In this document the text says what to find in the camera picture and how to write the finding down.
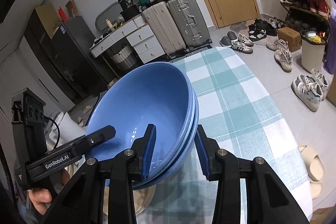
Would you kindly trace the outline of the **person's left hand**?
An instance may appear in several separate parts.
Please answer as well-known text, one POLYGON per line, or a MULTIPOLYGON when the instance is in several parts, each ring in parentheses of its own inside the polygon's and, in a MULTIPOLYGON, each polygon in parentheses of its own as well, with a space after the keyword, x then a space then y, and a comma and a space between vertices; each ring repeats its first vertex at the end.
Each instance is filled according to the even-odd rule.
POLYGON ((51 193, 47 189, 34 188, 28 191, 29 199, 38 213, 44 215, 47 211, 47 204, 52 202, 51 193))

